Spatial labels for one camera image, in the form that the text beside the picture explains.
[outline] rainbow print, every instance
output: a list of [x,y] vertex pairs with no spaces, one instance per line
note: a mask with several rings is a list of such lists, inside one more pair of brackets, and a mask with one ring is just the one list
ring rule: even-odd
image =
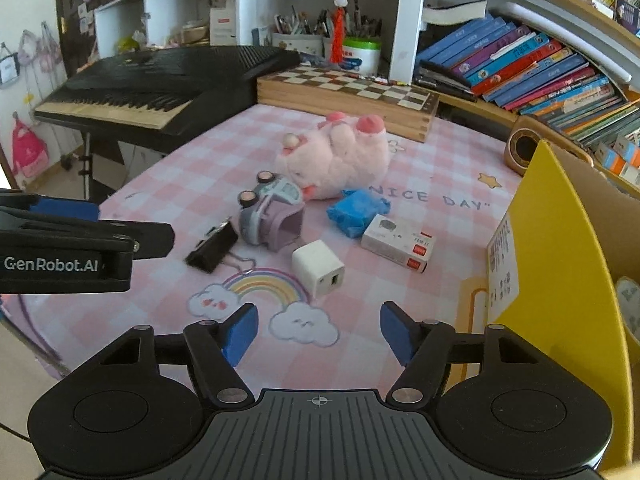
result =
[[269,267],[256,267],[249,274],[241,272],[234,274],[226,279],[222,286],[236,293],[240,298],[249,292],[266,290],[284,306],[296,301],[309,303],[309,295],[295,277]]

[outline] usb charger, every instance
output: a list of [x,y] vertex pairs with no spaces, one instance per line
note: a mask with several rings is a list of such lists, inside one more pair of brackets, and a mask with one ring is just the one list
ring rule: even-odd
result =
[[322,240],[302,246],[291,255],[293,274],[312,298],[319,298],[342,285],[344,263]]

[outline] floor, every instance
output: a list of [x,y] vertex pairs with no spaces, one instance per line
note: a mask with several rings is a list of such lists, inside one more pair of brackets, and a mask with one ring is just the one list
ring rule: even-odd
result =
[[[54,175],[38,193],[60,198],[82,199],[80,164],[70,171]],[[127,175],[121,164],[106,158],[94,157],[96,180],[119,189]],[[27,417],[33,403],[55,383],[33,353],[26,349],[7,330],[0,326],[0,423],[27,435]],[[0,428],[0,478],[35,480],[42,466],[31,444]]]

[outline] yellow board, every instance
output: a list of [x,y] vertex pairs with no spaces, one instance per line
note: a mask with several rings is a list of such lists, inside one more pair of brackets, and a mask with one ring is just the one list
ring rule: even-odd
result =
[[509,326],[605,399],[614,420],[600,466],[605,470],[631,460],[629,360],[607,261],[558,157],[574,164],[539,143],[508,209],[519,291],[505,310],[504,304],[490,303],[488,317]]

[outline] hanging ornament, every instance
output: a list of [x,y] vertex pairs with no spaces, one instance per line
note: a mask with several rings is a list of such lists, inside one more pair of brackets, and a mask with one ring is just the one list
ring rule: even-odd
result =
[[337,7],[334,19],[334,38],[331,42],[331,58],[332,63],[342,63],[342,42],[344,41],[344,12],[347,6],[347,0],[334,0]]

